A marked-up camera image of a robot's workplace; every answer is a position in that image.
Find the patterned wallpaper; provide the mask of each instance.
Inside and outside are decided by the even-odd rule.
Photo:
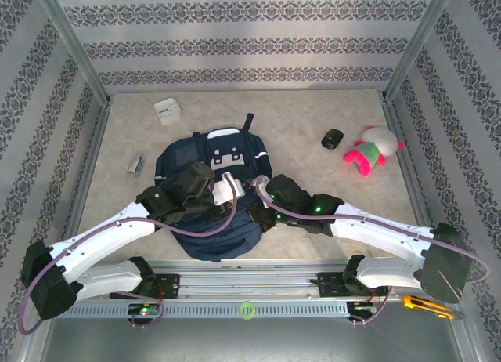
[[[38,0],[2,0],[0,17],[0,361],[14,359],[26,247],[60,237],[99,103]]]
[[[394,99],[433,223],[454,225],[491,266],[463,297],[487,360],[501,360],[500,11],[501,0],[449,0]]]
[[[59,0],[108,92],[384,89],[430,0]]]

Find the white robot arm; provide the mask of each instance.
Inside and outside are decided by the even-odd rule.
[[[86,298],[118,291],[130,292],[144,285],[154,273],[142,258],[131,258],[120,264],[94,265],[126,244],[153,233],[156,226],[145,219],[176,224],[186,213],[202,212],[232,200],[231,186],[236,189],[237,197],[244,195],[243,186],[237,179],[229,173],[223,178],[215,183],[214,172],[203,164],[193,164],[178,179],[146,189],[127,208],[76,237],[49,247],[41,241],[32,244],[23,262],[21,280],[26,287],[44,267],[66,252],[31,292],[41,318],[56,317]],[[265,199],[265,206],[252,208],[250,215],[263,230],[282,222],[311,233],[369,244],[395,256],[381,259],[352,256],[342,276],[345,288],[352,294],[361,294],[367,288],[400,286],[422,288],[445,302],[459,301],[470,260],[457,252],[436,249],[418,237],[410,237],[440,238],[445,243],[463,248],[463,242],[452,227],[441,224],[436,230],[431,230],[401,224],[370,215],[336,197],[325,194],[311,197],[286,176],[276,176],[271,181],[260,178],[255,185],[258,194]],[[69,249],[110,223],[116,225]]]
[[[256,178],[254,185],[263,206],[250,214],[267,229],[286,223],[310,233],[359,241],[395,256],[352,256],[343,273],[351,291],[396,286],[420,288],[444,302],[460,300],[471,265],[466,256],[471,254],[452,226],[440,223],[431,229],[397,223],[337,197],[310,196],[284,175]]]

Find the cable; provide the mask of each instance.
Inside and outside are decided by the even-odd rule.
[[[365,221],[366,223],[373,223],[375,225],[382,226],[382,227],[387,228],[389,230],[405,234],[407,237],[411,237],[411,238],[415,238],[415,239],[421,239],[422,241],[426,241],[428,243],[436,244],[437,246],[440,246],[442,248],[447,248],[447,249],[449,249],[451,251],[457,252],[458,254],[464,255],[464,256],[466,256],[466,257],[468,257],[470,259],[476,260],[481,265],[483,265],[483,267],[485,269],[484,274],[481,275],[480,277],[468,280],[467,281],[468,284],[474,284],[476,282],[483,281],[491,273],[491,269],[489,268],[487,262],[483,258],[481,258],[480,256],[477,256],[477,255],[469,252],[468,250],[464,250],[462,248],[453,246],[451,244],[444,243],[442,241],[436,241],[433,238],[425,237],[425,236],[422,236],[422,235],[420,235],[418,233],[414,233],[413,231],[402,229],[402,228],[400,228],[398,226],[394,226],[394,225],[391,225],[389,223],[385,223],[383,221],[380,221],[379,219],[371,219],[370,217],[365,217],[363,215],[345,215],[345,214],[336,214],[336,215],[301,215],[299,213],[294,213],[294,212],[288,211],[287,209],[281,208],[278,205],[273,204],[270,200],[268,200],[264,196],[264,194],[259,189],[259,183],[261,181],[262,181],[262,179],[259,179],[258,182],[256,183],[256,186],[255,186],[256,192],[257,192],[258,196],[270,208],[273,208],[276,211],[278,211],[278,212],[280,212],[280,213],[282,213],[284,215],[288,215],[289,217],[294,217],[295,219],[305,219],[305,220],[310,220],[310,221],[330,221],[330,220],[333,220],[333,219],[350,219],[350,220],[353,220],[353,221]]]
[[[229,184],[229,187],[232,190],[233,207],[232,207],[231,213],[229,214],[228,219],[222,225],[220,225],[220,227],[218,227],[217,229],[214,229],[212,231],[206,231],[206,232],[203,232],[203,233],[194,233],[194,232],[191,232],[191,231],[185,231],[185,230],[178,229],[176,227],[167,225],[166,223],[162,223],[160,221],[156,221],[155,219],[147,219],[145,217],[128,217],[126,219],[119,219],[118,221],[113,221],[111,223],[107,223],[106,225],[103,225],[103,226],[99,227],[98,229],[93,230],[91,233],[83,236],[81,239],[79,239],[78,241],[76,241],[75,243],[73,243],[70,247],[65,248],[49,264],[47,264],[46,266],[44,266],[42,268],[42,270],[32,280],[31,284],[28,285],[28,288],[24,292],[24,297],[23,297],[23,300],[21,301],[21,305],[20,305],[19,315],[17,317],[17,327],[19,329],[20,334],[22,334],[22,335],[29,335],[29,334],[35,332],[38,329],[38,327],[40,327],[40,325],[41,325],[41,323],[43,321],[43,319],[38,320],[38,322],[31,329],[26,329],[24,327],[24,314],[26,312],[26,307],[27,307],[27,304],[28,304],[28,300],[30,299],[30,296],[31,296],[31,293],[34,290],[34,287],[38,284],[38,282],[41,280],[41,278],[44,277],[44,275],[53,266],[55,266],[61,259],[63,259],[65,256],[68,256],[80,244],[88,241],[90,238],[94,237],[96,234],[102,233],[104,230],[108,230],[109,228],[114,227],[114,226],[120,226],[120,225],[123,225],[125,223],[132,223],[132,222],[136,222],[136,221],[140,221],[140,222],[144,222],[144,223],[152,223],[152,224],[154,224],[156,226],[163,227],[163,228],[168,229],[170,231],[175,231],[176,233],[184,234],[184,235],[187,235],[189,237],[210,237],[211,235],[217,234],[220,231],[222,231],[223,229],[225,229],[229,225],[229,223],[232,222],[232,219],[235,216],[235,213],[236,213],[236,204],[237,204],[237,197],[236,197],[235,187],[233,186],[232,181],[229,180],[228,177],[225,176],[225,178],[227,178],[227,182]],[[157,299],[155,299],[155,298],[142,297],[142,296],[138,297],[138,295],[132,295],[131,293],[125,293],[125,294],[129,295],[129,296],[134,296],[136,298],[141,298],[141,299],[146,299],[148,301],[157,302]],[[155,320],[160,319],[164,315],[164,311],[161,311],[160,313],[161,313],[161,315],[159,317],[155,318],[154,320],[152,320],[150,322],[150,324],[156,323]]]
[[[384,297],[383,303],[381,303],[381,306],[379,306],[377,308],[376,312],[369,319],[365,320],[363,317],[359,317],[358,315],[351,315],[350,314],[350,317],[357,319],[359,321],[358,323],[354,323],[354,324],[356,325],[356,324],[362,323],[363,325],[366,325],[366,324],[370,323],[371,321],[373,321],[374,319],[376,319],[381,314],[381,311],[383,311],[384,307],[386,306],[392,291],[393,291],[393,287],[389,287],[388,293],[386,294],[386,297]]]

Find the stuffed toy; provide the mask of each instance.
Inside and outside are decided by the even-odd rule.
[[[404,144],[388,129],[383,127],[367,127],[362,134],[362,139],[355,142],[355,148],[344,155],[344,162],[355,162],[360,169],[360,174],[367,177],[372,172],[376,162],[379,165],[386,163],[389,157],[399,149],[404,149]]]

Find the black computer mouse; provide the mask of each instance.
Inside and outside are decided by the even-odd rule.
[[[339,129],[331,129],[322,139],[322,145],[327,149],[336,149],[344,134]]]

